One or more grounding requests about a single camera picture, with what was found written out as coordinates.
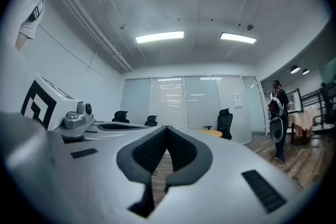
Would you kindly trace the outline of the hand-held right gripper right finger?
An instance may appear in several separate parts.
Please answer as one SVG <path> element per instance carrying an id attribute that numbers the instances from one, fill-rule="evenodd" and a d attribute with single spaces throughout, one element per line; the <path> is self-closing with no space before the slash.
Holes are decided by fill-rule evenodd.
<path id="1" fill-rule="evenodd" d="M 166 178 L 165 192 L 172 187 L 193 185 L 212 165 L 213 153 L 208 145 L 171 125 L 166 126 L 165 145 L 173 166 L 173 173 Z"/>

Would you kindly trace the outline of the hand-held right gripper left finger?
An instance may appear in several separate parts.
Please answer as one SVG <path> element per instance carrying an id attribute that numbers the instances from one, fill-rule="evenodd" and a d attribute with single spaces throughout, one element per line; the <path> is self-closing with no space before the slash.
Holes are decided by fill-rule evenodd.
<path id="1" fill-rule="evenodd" d="M 142 198 L 129 210 L 141 217 L 148 217 L 154 210 L 151 177 L 160 163 L 166 147 L 166 126 L 124 146 L 117 152 L 116 162 L 125 177 L 144 185 Z"/>

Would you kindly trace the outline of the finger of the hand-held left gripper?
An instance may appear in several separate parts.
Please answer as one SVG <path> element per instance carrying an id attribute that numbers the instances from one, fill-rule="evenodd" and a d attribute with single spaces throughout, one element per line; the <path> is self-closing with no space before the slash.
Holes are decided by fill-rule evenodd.
<path id="1" fill-rule="evenodd" d="M 98 125 L 97 128 L 103 131 L 130 131 L 130 130 L 142 129 L 142 127 L 123 126 L 123 125 Z"/>
<path id="2" fill-rule="evenodd" d="M 116 124 L 116 123 L 102 123 L 99 127 L 143 127 L 143 125 L 126 125 L 126 124 Z"/>

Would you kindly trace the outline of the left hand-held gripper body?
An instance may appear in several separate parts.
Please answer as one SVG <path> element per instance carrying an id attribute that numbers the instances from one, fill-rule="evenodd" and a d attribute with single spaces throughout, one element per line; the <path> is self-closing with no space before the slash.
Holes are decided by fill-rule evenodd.
<path id="1" fill-rule="evenodd" d="M 97 121 L 90 103 L 75 99 L 40 75 L 36 76 L 26 94 L 21 114 L 38 121 L 46 130 L 61 135 L 65 143 L 119 137 L 136 131 L 98 129 L 102 123 L 131 123 Z"/>

